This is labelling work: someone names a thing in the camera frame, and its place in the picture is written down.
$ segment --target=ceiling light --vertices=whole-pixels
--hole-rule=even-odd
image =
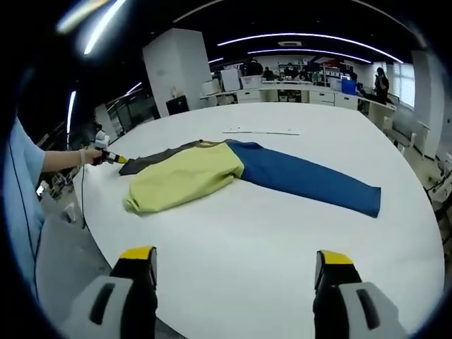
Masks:
[[[100,22],[97,24],[96,28],[94,29],[90,41],[88,41],[88,44],[86,45],[84,54],[89,54],[93,50],[93,47],[95,43],[99,40],[100,35],[104,31],[104,29],[107,27],[108,22],[113,18],[114,14],[121,8],[122,5],[124,5],[124,2],[126,0],[117,0],[104,14],[102,19],[100,19]]]
[[[351,56],[348,54],[337,53],[337,52],[321,51],[319,49],[305,49],[305,48],[263,49],[261,51],[248,52],[248,54],[269,53],[269,52],[314,52],[314,53],[334,54],[334,55],[340,55],[340,56],[346,57],[346,58],[360,60],[360,61],[366,62],[368,64],[371,64],[371,62],[369,60],[361,59],[356,56]]]
[[[213,63],[213,62],[217,62],[217,61],[222,61],[224,58],[218,58],[218,59],[215,59],[215,60],[210,60],[209,61],[209,64],[211,64],[211,63]]]
[[[126,95],[129,95],[130,93],[132,93],[132,91],[140,85],[141,85],[141,83],[137,83],[134,87],[132,87],[130,90],[127,91]]]
[[[68,122],[66,125],[66,133],[68,134],[69,138],[69,132],[71,131],[71,117],[72,117],[72,108],[73,108],[73,101],[76,98],[76,91],[73,91],[71,93],[71,99],[69,99],[69,108],[68,108]]]
[[[221,1],[224,1],[224,0],[214,0],[214,1],[209,2],[208,4],[199,6],[198,8],[195,8],[194,10],[189,11],[188,13],[185,13],[183,16],[178,17],[176,20],[173,20],[173,23],[176,23],[176,22],[182,20],[183,18],[186,18],[187,16],[190,16],[191,14],[194,14],[197,11],[200,11],[201,9],[204,9],[206,7],[215,5],[215,4],[217,4],[217,3],[221,2]]]
[[[354,40],[350,40],[350,39],[345,39],[343,37],[335,37],[333,35],[324,35],[324,34],[313,34],[313,33],[273,33],[273,34],[253,35],[251,37],[241,37],[239,39],[230,40],[230,41],[226,41],[226,42],[221,42],[220,44],[217,44],[217,46],[224,46],[225,44],[232,44],[234,42],[251,40],[251,39],[257,39],[257,38],[260,38],[260,37],[283,37],[283,36],[324,37],[326,39],[334,39],[334,40],[340,40],[340,41],[343,41],[343,42],[349,42],[351,44],[357,44],[358,46],[366,47],[368,49],[372,49],[375,52],[383,54],[383,55],[391,58],[392,60],[395,60],[395,61],[403,64],[403,61],[397,59],[395,56],[390,55],[389,53],[383,52],[380,49],[377,49],[375,47],[369,46],[367,44],[363,44],[362,42],[358,42],[358,41],[354,41]]]
[[[79,2],[60,19],[56,25],[56,31],[63,34],[71,32],[87,16],[107,2],[108,0],[85,0]]]

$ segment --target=person in black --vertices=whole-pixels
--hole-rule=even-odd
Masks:
[[[386,104],[388,101],[389,80],[381,67],[376,69],[375,91],[378,101]]]
[[[260,76],[263,73],[263,67],[257,60],[252,59],[250,62],[246,63],[246,76]]]
[[[299,72],[299,79],[303,81],[308,80],[308,72],[306,70],[306,67],[302,67],[302,70]]]
[[[292,65],[291,62],[284,69],[284,75],[290,76],[292,79],[294,79],[298,75],[297,69]]]
[[[363,96],[366,97],[367,93],[364,90],[362,83],[358,82],[358,75],[355,72],[350,73],[350,79],[356,82],[356,90]]]
[[[267,81],[273,81],[275,80],[275,75],[268,67],[266,67],[266,70],[263,72],[262,75],[263,78],[265,78]]]

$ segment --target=round table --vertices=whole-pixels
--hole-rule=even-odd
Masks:
[[[238,126],[299,136],[224,134]],[[85,169],[85,218],[105,258],[157,247],[157,315],[188,338],[313,338],[319,249],[349,256],[363,281],[398,307],[413,332],[444,283],[439,229],[403,156],[358,111],[295,103],[199,109],[136,127],[110,146],[135,158],[183,143],[226,138],[304,158],[380,186],[377,219],[236,179],[214,194],[137,216],[122,205],[133,176],[120,165]],[[75,178],[78,201],[81,174]]]

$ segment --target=white cabinet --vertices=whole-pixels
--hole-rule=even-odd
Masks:
[[[261,92],[259,90],[243,90],[237,92],[237,101],[239,104],[261,102]]]
[[[334,105],[336,107],[358,109],[358,98],[356,95],[335,94]]]
[[[310,90],[309,102],[314,103],[314,101],[332,102],[334,104],[334,93],[317,92],[315,90]]]

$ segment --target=ceiling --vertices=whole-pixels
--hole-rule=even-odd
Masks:
[[[411,62],[411,50],[420,48],[406,27],[358,0],[286,0],[268,1],[266,5],[258,0],[223,0],[173,23],[208,2],[127,0],[88,57],[83,55],[86,37],[106,6],[66,36],[56,35],[54,26],[74,1],[58,1],[57,7],[48,8],[39,18],[31,15],[27,38],[29,50],[37,54],[26,57],[33,65],[33,76],[19,110],[21,119],[27,121],[26,129],[39,138],[65,120],[72,90],[77,90],[72,120],[72,126],[76,126],[93,115],[96,105],[123,95],[138,82],[148,87],[141,50],[171,27],[201,31],[209,59],[223,57],[231,62],[245,58],[248,51],[278,48],[277,42],[288,40],[301,41],[302,48],[392,61],[361,46],[317,37],[272,37],[217,46],[227,40],[276,32],[320,33],[357,40],[405,62]],[[403,19],[403,1],[400,5],[386,0],[366,2]]]

